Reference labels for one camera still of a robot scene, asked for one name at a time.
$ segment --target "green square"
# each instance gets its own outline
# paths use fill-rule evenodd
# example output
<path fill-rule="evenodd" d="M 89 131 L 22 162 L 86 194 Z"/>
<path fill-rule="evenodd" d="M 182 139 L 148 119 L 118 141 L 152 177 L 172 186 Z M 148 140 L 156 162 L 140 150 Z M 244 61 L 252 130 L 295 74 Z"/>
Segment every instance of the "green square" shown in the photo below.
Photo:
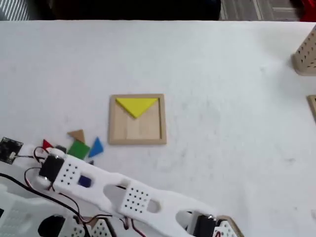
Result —
<path fill-rule="evenodd" d="M 67 154 L 77 157 L 79 159 L 84 159 L 84 157 L 89 152 L 90 147 L 88 147 L 85 143 L 82 143 L 78 140 L 75 140 Z"/>

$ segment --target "red triangle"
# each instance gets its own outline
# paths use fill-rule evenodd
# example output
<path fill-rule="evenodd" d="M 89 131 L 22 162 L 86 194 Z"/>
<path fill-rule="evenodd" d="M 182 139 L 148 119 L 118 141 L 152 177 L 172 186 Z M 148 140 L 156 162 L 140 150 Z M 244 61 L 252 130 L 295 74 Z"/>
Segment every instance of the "red triangle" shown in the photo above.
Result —
<path fill-rule="evenodd" d="M 43 139 L 43 148 L 47 149 L 49 147 L 53 147 L 49 142 L 47 142 L 45 139 Z"/>

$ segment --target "blue triangle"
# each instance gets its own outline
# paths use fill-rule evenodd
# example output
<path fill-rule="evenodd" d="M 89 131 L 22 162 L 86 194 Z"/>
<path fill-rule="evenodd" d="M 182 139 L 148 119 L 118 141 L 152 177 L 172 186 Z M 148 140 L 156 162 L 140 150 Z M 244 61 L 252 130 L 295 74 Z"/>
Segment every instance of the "blue triangle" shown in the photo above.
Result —
<path fill-rule="evenodd" d="M 97 154 L 100 154 L 102 152 L 103 152 L 103 146 L 100 142 L 100 139 L 97 137 L 94 141 L 94 144 L 90 150 L 88 157 L 90 158 L 90 157 L 96 156 Z"/>

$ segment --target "hole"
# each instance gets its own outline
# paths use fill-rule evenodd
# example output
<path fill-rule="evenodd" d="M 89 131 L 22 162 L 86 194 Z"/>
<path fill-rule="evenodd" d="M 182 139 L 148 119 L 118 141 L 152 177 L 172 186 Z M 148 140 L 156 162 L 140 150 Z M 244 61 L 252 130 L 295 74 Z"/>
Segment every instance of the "hole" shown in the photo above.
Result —
<path fill-rule="evenodd" d="M 161 206 L 159 204 L 159 202 L 150 199 L 148 206 L 147 206 L 147 211 L 151 212 L 151 213 L 158 213 L 161 210 Z"/>
<path fill-rule="evenodd" d="M 31 216 L 29 216 L 29 228 L 32 226 L 32 219 Z M 54 215 L 50 216 L 46 219 L 44 219 L 41 224 L 39 225 L 38 228 L 38 234 L 41 237 L 58 237 L 59 233 L 64 225 L 65 218 L 62 216 Z"/>
<path fill-rule="evenodd" d="M 78 184 L 80 186 L 85 187 L 85 188 L 90 188 L 92 186 L 92 179 L 90 179 L 84 175 L 81 175 L 79 177 Z"/>
<path fill-rule="evenodd" d="M 189 214 L 187 211 L 179 211 L 176 214 L 176 221 L 183 229 L 186 229 L 186 227 L 193 221 L 192 214 Z"/>
<path fill-rule="evenodd" d="M 103 188 L 104 195 L 111 201 L 114 206 L 120 206 L 123 201 L 132 201 L 131 196 L 125 198 L 126 190 L 117 187 L 116 185 L 106 185 Z"/>

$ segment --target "yellow triangle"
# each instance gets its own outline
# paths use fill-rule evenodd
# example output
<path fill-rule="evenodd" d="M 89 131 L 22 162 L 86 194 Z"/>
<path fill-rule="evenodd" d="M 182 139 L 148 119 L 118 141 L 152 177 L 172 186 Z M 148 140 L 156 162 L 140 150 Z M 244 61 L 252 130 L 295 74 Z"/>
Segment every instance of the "yellow triangle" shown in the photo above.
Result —
<path fill-rule="evenodd" d="M 116 100 L 132 116 L 138 118 L 143 112 L 149 109 L 158 98 L 116 98 Z"/>

